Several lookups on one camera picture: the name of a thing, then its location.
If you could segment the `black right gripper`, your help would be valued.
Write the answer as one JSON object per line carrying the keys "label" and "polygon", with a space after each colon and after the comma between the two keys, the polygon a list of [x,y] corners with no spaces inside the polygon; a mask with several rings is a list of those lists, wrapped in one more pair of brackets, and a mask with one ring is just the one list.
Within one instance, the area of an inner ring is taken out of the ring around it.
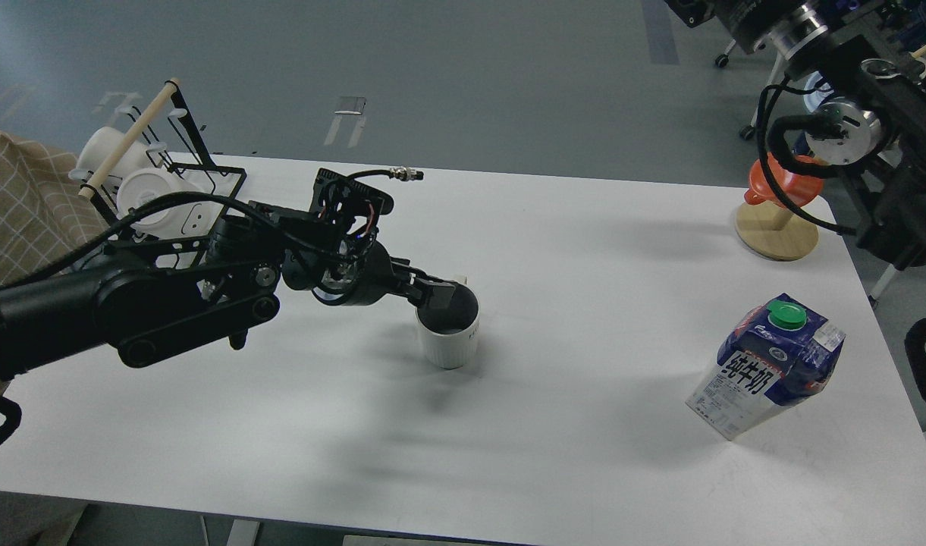
{"label": "black right gripper", "polygon": [[667,1],[667,7],[686,27],[696,28],[717,18],[730,38],[752,53],[775,26],[798,10],[802,1]]}

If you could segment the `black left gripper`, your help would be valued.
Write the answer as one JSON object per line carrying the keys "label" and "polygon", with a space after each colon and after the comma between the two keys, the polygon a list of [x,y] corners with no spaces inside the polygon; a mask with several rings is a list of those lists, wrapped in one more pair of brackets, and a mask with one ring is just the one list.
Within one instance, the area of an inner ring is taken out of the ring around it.
{"label": "black left gripper", "polygon": [[393,258],[385,246],[373,244],[365,258],[326,269],[314,297],[328,306],[369,306],[385,295],[404,295],[417,309],[447,309],[456,284],[467,285],[467,276],[438,277],[411,266],[411,261]]}

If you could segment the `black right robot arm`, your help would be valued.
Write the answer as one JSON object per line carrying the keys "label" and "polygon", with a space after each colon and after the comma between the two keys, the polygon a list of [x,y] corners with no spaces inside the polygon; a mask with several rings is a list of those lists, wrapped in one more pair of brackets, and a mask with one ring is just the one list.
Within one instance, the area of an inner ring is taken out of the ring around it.
{"label": "black right robot arm", "polygon": [[[838,40],[818,1],[670,1],[690,28],[717,18],[746,53],[771,46],[783,79],[758,97],[765,200],[812,227],[855,238],[896,270],[926,264],[926,82],[862,36]],[[846,187],[857,227],[806,213],[772,166]]]}

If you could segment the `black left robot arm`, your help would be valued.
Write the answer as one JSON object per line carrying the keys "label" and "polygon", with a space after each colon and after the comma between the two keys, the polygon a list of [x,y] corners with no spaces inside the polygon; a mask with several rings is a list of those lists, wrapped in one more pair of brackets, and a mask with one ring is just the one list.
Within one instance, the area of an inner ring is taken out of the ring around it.
{"label": "black left robot arm", "polygon": [[[312,193],[310,207],[299,211],[178,191],[0,286],[0,381],[102,345],[132,369],[222,338],[240,350],[249,329],[278,314],[280,282],[328,306],[369,306],[397,295],[436,333],[476,323],[470,289],[393,258],[378,242],[378,221],[394,207],[390,194],[363,183],[361,172],[324,168]],[[228,211],[205,236],[121,238],[150,215],[199,202]],[[1,446],[19,428],[22,411],[0,394],[0,414]]]}

